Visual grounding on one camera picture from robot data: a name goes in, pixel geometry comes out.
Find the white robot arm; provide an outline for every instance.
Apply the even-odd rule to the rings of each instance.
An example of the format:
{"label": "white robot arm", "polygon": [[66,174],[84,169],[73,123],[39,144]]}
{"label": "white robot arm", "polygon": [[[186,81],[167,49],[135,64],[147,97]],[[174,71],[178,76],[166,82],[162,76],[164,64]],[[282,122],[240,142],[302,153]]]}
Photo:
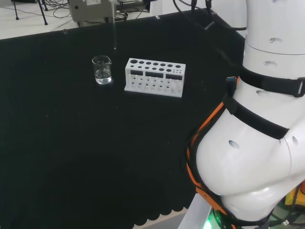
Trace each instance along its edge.
{"label": "white robot arm", "polygon": [[[248,76],[247,83],[239,80],[233,99],[263,119],[258,125],[267,121],[279,131],[264,133],[257,122],[225,109],[196,147],[201,181],[240,220],[268,217],[305,180],[304,21],[304,0],[247,0],[243,67]],[[261,77],[260,84],[255,76]],[[264,85],[271,77],[274,84]]]}

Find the glass beaker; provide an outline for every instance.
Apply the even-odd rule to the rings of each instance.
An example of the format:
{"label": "glass beaker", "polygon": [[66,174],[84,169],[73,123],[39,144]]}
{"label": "glass beaker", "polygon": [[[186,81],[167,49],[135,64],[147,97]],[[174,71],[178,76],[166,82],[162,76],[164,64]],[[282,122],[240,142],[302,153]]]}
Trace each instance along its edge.
{"label": "glass beaker", "polygon": [[95,56],[92,59],[95,80],[99,84],[107,84],[111,82],[110,64],[111,60],[108,56]]}

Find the test tube rack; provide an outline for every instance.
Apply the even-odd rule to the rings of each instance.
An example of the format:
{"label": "test tube rack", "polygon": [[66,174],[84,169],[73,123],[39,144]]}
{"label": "test tube rack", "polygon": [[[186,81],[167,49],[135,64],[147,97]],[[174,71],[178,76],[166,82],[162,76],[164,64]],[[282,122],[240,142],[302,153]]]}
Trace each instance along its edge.
{"label": "test tube rack", "polygon": [[185,64],[130,58],[125,91],[182,97]]}

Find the table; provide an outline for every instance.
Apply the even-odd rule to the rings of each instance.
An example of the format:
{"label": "table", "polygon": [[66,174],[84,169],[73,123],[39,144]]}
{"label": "table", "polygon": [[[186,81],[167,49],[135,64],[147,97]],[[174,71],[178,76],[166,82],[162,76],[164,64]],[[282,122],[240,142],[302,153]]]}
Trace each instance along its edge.
{"label": "table", "polygon": [[[0,41],[1,228],[131,229],[190,205],[185,141],[238,72],[178,13],[117,32],[117,52],[107,24]],[[241,63],[243,39],[210,32]],[[98,54],[111,84],[95,82]],[[130,57],[185,63],[182,98],[125,92]]]}

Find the black cable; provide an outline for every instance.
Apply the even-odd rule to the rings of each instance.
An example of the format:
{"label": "black cable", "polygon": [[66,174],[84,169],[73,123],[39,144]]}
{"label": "black cable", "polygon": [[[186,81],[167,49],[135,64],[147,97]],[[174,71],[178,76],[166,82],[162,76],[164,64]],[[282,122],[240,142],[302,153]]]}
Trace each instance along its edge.
{"label": "black cable", "polygon": [[[187,2],[185,2],[185,1],[183,1],[183,0],[179,0],[179,1],[182,2],[184,5],[192,6],[191,4],[189,4],[189,3],[187,3]],[[198,6],[195,6],[195,8],[198,9],[198,10],[200,10],[200,11],[202,11],[202,12],[204,12],[204,13],[207,13],[206,10],[204,10],[204,9],[198,7]]]}
{"label": "black cable", "polygon": [[221,56],[221,58],[223,60],[225,60],[226,62],[228,62],[228,64],[230,66],[234,66],[236,67],[237,64],[235,63],[232,63],[230,58],[225,54],[224,51],[222,51],[221,49],[219,49],[217,47],[217,45],[214,43],[214,41],[212,39],[210,39],[207,35],[207,31],[206,31],[206,28],[201,26],[198,22],[196,21],[193,21],[192,19],[190,19],[184,12],[181,11],[181,9],[178,7],[177,3],[176,3],[176,0],[173,0],[173,4],[175,5],[176,9],[194,26],[196,27],[197,29],[199,29],[200,31],[203,31],[205,32],[205,35],[207,36],[207,40],[208,42],[214,47],[214,49],[216,50],[216,52]]}
{"label": "black cable", "polygon": [[218,25],[228,29],[228,30],[234,30],[234,31],[243,31],[243,30],[247,30],[247,27],[241,27],[241,28],[238,28],[238,27],[230,27],[230,26],[227,26],[223,23],[221,23],[220,21],[218,21],[218,19],[216,17],[214,17],[211,13],[211,7],[212,7],[212,0],[205,0],[205,4],[206,4],[206,9],[211,17],[211,19]]}
{"label": "black cable", "polygon": [[137,19],[137,18],[141,15],[142,12],[143,12],[143,11],[141,11],[141,12],[139,13],[139,15],[138,15],[135,19]]}
{"label": "black cable", "polygon": [[[8,9],[8,10],[15,10],[15,9],[12,9],[12,8],[7,8],[7,7],[3,7],[3,6],[0,6],[0,8],[4,8],[4,9]],[[38,14],[38,13],[31,13],[31,12],[25,12],[23,10],[17,10],[17,11],[21,11],[23,13],[29,13],[29,14],[35,14],[35,15],[38,15],[38,16],[42,16],[42,14]],[[51,18],[58,18],[58,17],[54,17],[54,16],[49,16],[49,15],[45,15],[46,17],[51,17]]]}

